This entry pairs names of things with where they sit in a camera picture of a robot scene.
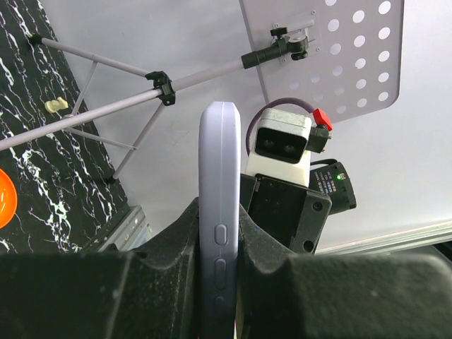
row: phone side button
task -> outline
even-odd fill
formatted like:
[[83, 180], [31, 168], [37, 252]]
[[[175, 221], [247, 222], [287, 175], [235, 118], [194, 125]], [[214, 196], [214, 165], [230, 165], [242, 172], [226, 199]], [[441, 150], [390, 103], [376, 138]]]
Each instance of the phone side button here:
[[218, 296], [215, 298], [215, 317], [220, 318], [225, 315], [225, 298]]
[[217, 259], [215, 261], [215, 286], [219, 290], [223, 290], [226, 287], [226, 260]]
[[224, 246], [227, 243], [227, 228], [226, 226], [219, 224], [215, 226], [215, 242]]

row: black rubber foot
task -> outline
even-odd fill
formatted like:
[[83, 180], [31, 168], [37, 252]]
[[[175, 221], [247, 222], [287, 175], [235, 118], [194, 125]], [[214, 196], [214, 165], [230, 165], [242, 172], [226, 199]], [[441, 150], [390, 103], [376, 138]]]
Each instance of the black rubber foot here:
[[107, 183], [107, 184], [114, 184], [115, 182], [117, 182], [118, 181], [118, 179], [115, 179], [114, 177], [110, 177], [110, 178], [108, 178], [107, 180], [105, 180], [105, 182]]
[[39, 34], [33, 34], [28, 38], [28, 41], [30, 41], [30, 44], [42, 44], [42, 36]]

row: gray wall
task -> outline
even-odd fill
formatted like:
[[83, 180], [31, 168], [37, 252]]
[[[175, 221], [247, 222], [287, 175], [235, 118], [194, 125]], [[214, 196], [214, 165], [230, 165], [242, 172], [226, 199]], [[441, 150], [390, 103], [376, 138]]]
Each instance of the gray wall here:
[[[249, 51], [238, 0], [42, 2], [62, 42], [150, 71], [165, 70], [172, 78]], [[446, 0], [405, 2], [398, 101], [335, 125], [322, 157], [345, 164], [358, 208], [328, 220], [319, 248], [452, 219], [449, 5]], [[81, 84], [89, 62], [68, 60]], [[143, 79], [101, 67], [86, 101], [99, 107], [149, 87]], [[197, 194], [198, 122], [214, 100], [236, 103], [244, 132], [264, 103], [256, 71], [178, 93], [177, 105], [159, 120], [121, 178], [130, 202], [144, 207], [155, 230], [173, 221]], [[140, 105], [96, 125], [101, 135], [131, 143], [156, 105]], [[124, 151], [107, 149], [117, 166]]]

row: metal rod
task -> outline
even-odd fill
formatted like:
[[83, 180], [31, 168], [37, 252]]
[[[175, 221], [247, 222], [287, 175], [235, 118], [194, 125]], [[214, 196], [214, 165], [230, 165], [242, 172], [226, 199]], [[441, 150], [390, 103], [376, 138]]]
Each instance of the metal rod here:
[[88, 139], [93, 139], [93, 140], [96, 140], [96, 141], [100, 141], [102, 143], [109, 143], [110, 145], [113, 145], [113, 146], [127, 148], [129, 150], [137, 150], [137, 148], [135, 146], [126, 145], [125, 143], [118, 143], [116, 141], [109, 140], [109, 139], [103, 138], [101, 136], [96, 136], [94, 134], [87, 133], [87, 132], [84, 132], [84, 131], [80, 131], [80, 130], [74, 129], [72, 127], [69, 127], [67, 129], [65, 129], [65, 131], [71, 132], [73, 134], [77, 134], [79, 136], [83, 136], [83, 137], [88, 138]]
[[[55, 42], [53, 40], [48, 40], [43, 38], [43, 42], [46, 44], [48, 41], [50, 41], [52, 44], [60, 45], [58, 42]], [[202, 83], [204, 81], [209, 81], [211, 79], [217, 78], [219, 76], [223, 76], [227, 73], [231, 73], [233, 71], [238, 71], [239, 69], [242, 69], [243, 63], [241, 59], [237, 59], [234, 61], [231, 61], [225, 65], [219, 66], [219, 67], [213, 67], [211, 69], [207, 69], [205, 71], [201, 71], [198, 73], [195, 73], [191, 76], [187, 76], [185, 78], [175, 80], [172, 82], [172, 87], [174, 90], [183, 90], [185, 88], [197, 85], [199, 83]], [[21, 143], [26, 143], [28, 141], [34, 140], [36, 138], [40, 138], [41, 136], [46, 136], [47, 134], [54, 133], [56, 131], [60, 131], [62, 129], [67, 129], [68, 127], [77, 126], [80, 124], [84, 124], [88, 121], [92, 121], [94, 119], [104, 117], [108, 114], [111, 114], [113, 112], [117, 112], [121, 109], [132, 107], [137, 104], [140, 104], [145, 101], [149, 101], [152, 99], [155, 99], [159, 95], [162, 94], [162, 90], [156, 89], [156, 90], [148, 90], [144, 93], [139, 93], [137, 95], [134, 95], [133, 97], [128, 97], [126, 99], [113, 102], [112, 104], [105, 105], [84, 113], [80, 113], [78, 115], [75, 115], [73, 117], [69, 117], [67, 119], [62, 119], [60, 121], [56, 121], [52, 124], [38, 127], [37, 129], [33, 129], [31, 131], [27, 131], [22, 134], [18, 134], [17, 136], [12, 136], [10, 138], [4, 139], [0, 141], [0, 150], [5, 150], [10, 147], [14, 147], [17, 145], [20, 145]]]
[[92, 121], [94, 119], [104, 117], [108, 114], [120, 111], [121, 109], [132, 107], [142, 102], [155, 99], [161, 94], [162, 94], [161, 90], [148, 90], [147, 92], [137, 94], [117, 102], [113, 102], [112, 104], [108, 104], [84, 113], [80, 113], [74, 117], [62, 119], [52, 124], [38, 127], [37, 129], [32, 129], [31, 131], [27, 131], [25, 133], [18, 134], [17, 136], [12, 136], [10, 138], [0, 141], [0, 150], [5, 150], [7, 148], [20, 145], [21, 143], [26, 143], [28, 141], [35, 140], [36, 138], [40, 138], [41, 136], [46, 136], [47, 134], [51, 134], [62, 129], [67, 129], [68, 127], [84, 124], [88, 121]]
[[131, 65], [128, 65], [123, 62], [116, 61], [116, 60], [108, 59], [104, 56], [86, 52], [81, 49], [74, 48], [72, 46], [68, 46], [67, 44], [62, 44], [60, 42], [47, 39], [45, 37], [42, 38], [42, 44], [45, 44], [48, 47], [53, 47], [53, 48], [59, 49], [60, 51], [78, 55], [79, 57], [82, 57], [85, 59], [96, 61], [99, 64], [104, 64], [104, 65], [113, 67], [114, 69], [120, 69], [125, 72], [136, 74], [137, 76], [144, 77], [146, 74], [150, 73], [149, 71], [146, 71], [145, 69], [139, 69], [138, 67], [131, 66]]
[[85, 99], [86, 90], [88, 89], [88, 86], [90, 85], [91, 78], [94, 75], [94, 71], [97, 67], [97, 61], [93, 61], [93, 65], [91, 65], [91, 69], [88, 73], [88, 76], [86, 77], [85, 84], [83, 85], [82, 90], [80, 91], [80, 94], [78, 95], [76, 104], [74, 105], [72, 109], [72, 115], [78, 114], [78, 109], [80, 108], [80, 105], [82, 104], [83, 99]]
[[[155, 110], [155, 113], [149, 119], [149, 121], [146, 124], [146, 126], [144, 127], [144, 129], [141, 131], [141, 133], [138, 136], [138, 138], [136, 139], [136, 141], [133, 143], [133, 146], [135, 146], [137, 148], [140, 147], [140, 145], [143, 143], [143, 141], [148, 136], [150, 130], [154, 126], [154, 124], [157, 121], [158, 117], [162, 114], [164, 108], [165, 108], [165, 106], [163, 105], [163, 102], [161, 102], [159, 107], [157, 107], [157, 109]], [[135, 154], [135, 152], [132, 151], [132, 150], [130, 150], [126, 154], [125, 158], [121, 161], [121, 164], [119, 164], [118, 169], [113, 174], [113, 179], [118, 179], [119, 175], [122, 173], [122, 171], [124, 170], [125, 166], [127, 166], [127, 164], [132, 160], [132, 157], [133, 157], [134, 154]]]
[[171, 83], [171, 86], [173, 90], [177, 92], [178, 90], [183, 90], [185, 88], [198, 85], [199, 83], [218, 78], [219, 76], [224, 76], [225, 74], [232, 73], [243, 68], [244, 66], [242, 59], [237, 59], [222, 66], [206, 69], [205, 71], [192, 74], [191, 76], [186, 76], [185, 78], [175, 80]]

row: purple cable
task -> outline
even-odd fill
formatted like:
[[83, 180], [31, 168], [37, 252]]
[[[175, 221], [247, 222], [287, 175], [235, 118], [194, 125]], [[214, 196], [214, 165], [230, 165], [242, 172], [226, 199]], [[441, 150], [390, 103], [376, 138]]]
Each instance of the purple cable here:
[[295, 97], [282, 97], [280, 99], [276, 99], [275, 101], [272, 101], [269, 104], [265, 105], [264, 107], [261, 108], [261, 110], [259, 112], [257, 112], [257, 114], [254, 116], [254, 118], [251, 120], [251, 123], [248, 126], [248, 131], [246, 131], [245, 144], [246, 144], [246, 152], [248, 154], [250, 151], [249, 144], [250, 144], [250, 139], [251, 139], [251, 132], [253, 131], [254, 125], [256, 125], [257, 121], [261, 117], [263, 111], [265, 111], [268, 108], [274, 108], [276, 106], [284, 105], [284, 104], [300, 106], [302, 109], [304, 109], [306, 112], [308, 112], [310, 114], [316, 110], [314, 108], [314, 106], [312, 106], [308, 102], [306, 102], [302, 99], [297, 99]]

